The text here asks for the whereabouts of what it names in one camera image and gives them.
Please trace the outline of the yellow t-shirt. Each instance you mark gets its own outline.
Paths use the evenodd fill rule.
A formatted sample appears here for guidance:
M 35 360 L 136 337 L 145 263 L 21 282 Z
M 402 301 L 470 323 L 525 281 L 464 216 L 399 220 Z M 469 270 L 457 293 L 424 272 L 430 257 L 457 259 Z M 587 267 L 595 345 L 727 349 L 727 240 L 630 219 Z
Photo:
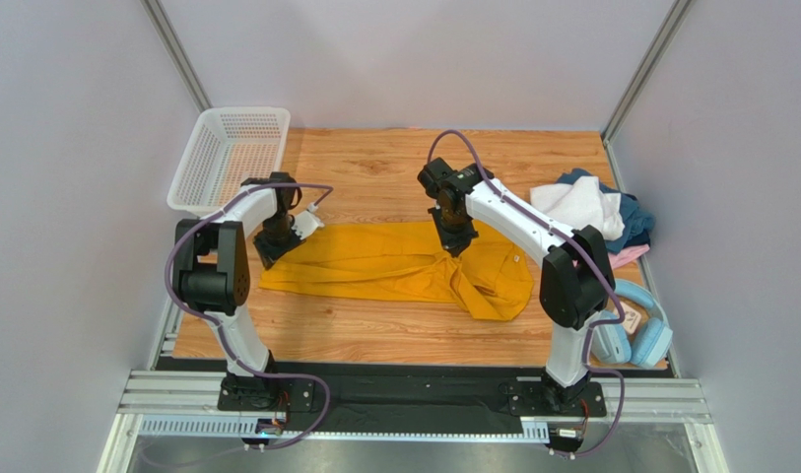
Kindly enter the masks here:
M 455 304 L 479 320 L 510 321 L 529 305 L 534 279 L 523 250 L 493 228 L 459 256 L 428 222 L 337 224 L 262 273 L 259 287 L 300 295 Z

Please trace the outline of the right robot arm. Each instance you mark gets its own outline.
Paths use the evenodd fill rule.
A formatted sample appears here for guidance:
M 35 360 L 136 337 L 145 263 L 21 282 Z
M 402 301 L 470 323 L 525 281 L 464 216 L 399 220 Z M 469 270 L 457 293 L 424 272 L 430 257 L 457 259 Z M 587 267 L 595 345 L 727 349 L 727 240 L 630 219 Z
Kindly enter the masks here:
M 481 222 L 540 266 L 539 300 L 553 322 L 545 374 L 557 393 L 573 397 L 581 392 L 589 379 L 587 330 L 615 289 L 601 234 L 552 220 L 476 165 L 453 169 L 436 158 L 424 165 L 418 181 L 434 200 L 429 212 L 451 256 L 459 256 L 478 237 L 474 224 Z

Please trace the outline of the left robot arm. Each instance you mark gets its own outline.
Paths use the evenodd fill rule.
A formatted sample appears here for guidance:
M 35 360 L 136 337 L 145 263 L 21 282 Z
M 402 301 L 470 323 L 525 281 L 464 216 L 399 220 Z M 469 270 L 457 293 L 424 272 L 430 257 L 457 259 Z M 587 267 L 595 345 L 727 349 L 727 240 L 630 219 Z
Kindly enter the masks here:
M 260 341 L 247 310 L 251 289 L 246 238 L 264 268 L 300 246 L 292 210 L 302 198 L 296 180 L 274 171 L 249 178 L 237 197 L 204 219 L 176 224 L 166 265 L 167 287 L 186 312 L 205 320 L 226 352 L 223 389 L 231 394 L 275 398 L 280 389 L 271 351 Z

